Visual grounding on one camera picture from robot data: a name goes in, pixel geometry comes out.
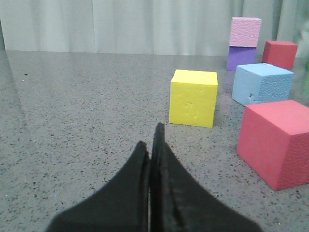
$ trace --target speckled countertop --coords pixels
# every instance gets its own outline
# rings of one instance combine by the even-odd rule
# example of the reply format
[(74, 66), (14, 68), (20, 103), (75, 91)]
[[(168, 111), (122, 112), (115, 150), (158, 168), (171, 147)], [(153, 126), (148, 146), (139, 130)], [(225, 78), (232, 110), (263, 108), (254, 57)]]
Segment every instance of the speckled countertop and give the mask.
[[(309, 106), (306, 59), (290, 95)], [(226, 57), (0, 52), (0, 232), (44, 231), (100, 189), (135, 144), (166, 141), (212, 195), (266, 232), (309, 228), (309, 185), (273, 191), (237, 154), (244, 107), (231, 99)], [(176, 69), (218, 72), (213, 128), (169, 124)]]

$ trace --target light blue foam cube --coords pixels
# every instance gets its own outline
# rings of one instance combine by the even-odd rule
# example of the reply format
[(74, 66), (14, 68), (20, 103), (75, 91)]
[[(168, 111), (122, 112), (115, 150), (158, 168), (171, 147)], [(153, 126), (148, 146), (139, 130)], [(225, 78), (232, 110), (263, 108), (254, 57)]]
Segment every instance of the light blue foam cube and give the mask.
[(288, 100), (294, 73), (260, 63), (238, 65), (232, 98), (242, 105)]

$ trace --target cube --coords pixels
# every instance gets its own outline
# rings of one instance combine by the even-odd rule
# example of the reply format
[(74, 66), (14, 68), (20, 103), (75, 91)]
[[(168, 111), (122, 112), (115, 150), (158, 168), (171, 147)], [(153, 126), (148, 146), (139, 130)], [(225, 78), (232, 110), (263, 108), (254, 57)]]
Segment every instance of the cube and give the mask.
[(295, 101), (246, 106), (237, 153), (274, 190), (309, 183), (309, 108)]
[(232, 99), (242, 105), (288, 100), (294, 73), (271, 64), (236, 68)]
[(253, 17), (232, 17), (230, 46), (257, 47), (262, 20)]
[(226, 69), (235, 71), (238, 65), (254, 64), (256, 47), (231, 47), (228, 51)]
[(292, 69), (298, 45), (290, 41), (266, 41), (262, 62)]
[(217, 94), (216, 72), (176, 70), (170, 88), (169, 122), (213, 127)]

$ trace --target purple foam cube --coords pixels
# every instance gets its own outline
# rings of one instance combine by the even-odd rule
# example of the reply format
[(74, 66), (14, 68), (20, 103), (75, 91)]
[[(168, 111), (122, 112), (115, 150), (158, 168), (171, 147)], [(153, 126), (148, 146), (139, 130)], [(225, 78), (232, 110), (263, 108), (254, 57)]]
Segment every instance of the purple foam cube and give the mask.
[(227, 70), (235, 71), (237, 65), (254, 64), (256, 47), (232, 47), (230, 46), (227, 58)]

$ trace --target yellow foam cube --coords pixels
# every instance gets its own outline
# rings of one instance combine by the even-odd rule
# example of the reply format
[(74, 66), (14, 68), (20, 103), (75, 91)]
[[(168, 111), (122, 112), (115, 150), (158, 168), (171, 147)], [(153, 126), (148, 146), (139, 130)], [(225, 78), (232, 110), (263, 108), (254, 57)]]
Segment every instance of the yellow foam cube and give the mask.
[(216, 72), (176, 70), (170, 85), (169, 122), (213, 127)]

